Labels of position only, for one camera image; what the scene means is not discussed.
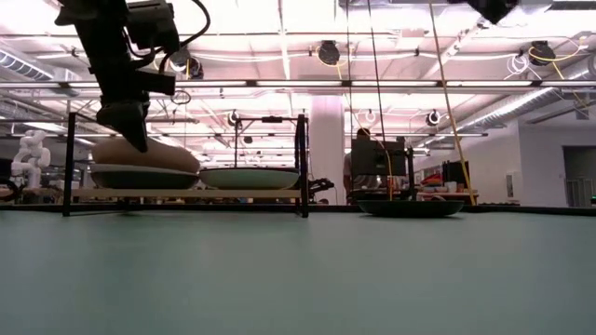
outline black bowl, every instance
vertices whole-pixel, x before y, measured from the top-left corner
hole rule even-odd
[[[143,172],[93,172],[91,178],[102,188],[119,190],[187,190],[198,182],[198,175]]]
[[[387,218],[442,218],[464,207],[463,201],[360,200],[360,209]]]

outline bread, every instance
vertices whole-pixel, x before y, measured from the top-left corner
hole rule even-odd
[[[123,138],[110,139],[96,144],[91,153],[96,164],[118,164],[135,167],[168,168],[196,173],[200,164],[184,148],[173,147],[151,139],[148,150],[140,153]]]

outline monitor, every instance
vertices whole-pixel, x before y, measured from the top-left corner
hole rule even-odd
[[[389,175],[386,151],[391,158],[391,174],[406,175],[406,153],[404,141],[385,141],[385,149],[378,141],[352,140],[352,175]]]

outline black robotic arm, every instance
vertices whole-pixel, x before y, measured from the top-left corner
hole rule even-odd
[[[180,49],[173,7],[164,0],[132,4],[125,0],[59,1],[63,7],[56,24],[75,26],[91,65],[89,70],[102,90],[98,123],[118,131],[135,148],[146,152],[144,118],[150,105],[149,92],[174,94],[176,78],[142,67],[153,62],[158,51],[171,55]],[[149,51],[134,60],[131,43]]]

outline humanoid robot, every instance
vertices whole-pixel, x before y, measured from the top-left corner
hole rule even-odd
[[[50,152],[44,148],[43,140],[46,132],[43,130],[28,130],[20,139],[20,148],[11,164],[12,181],[19,187],[25,185],[30,189],[39,188],[41,182],[41,168],[47,168],[50,161]],[[22,162],[30,157],[27,163]]]

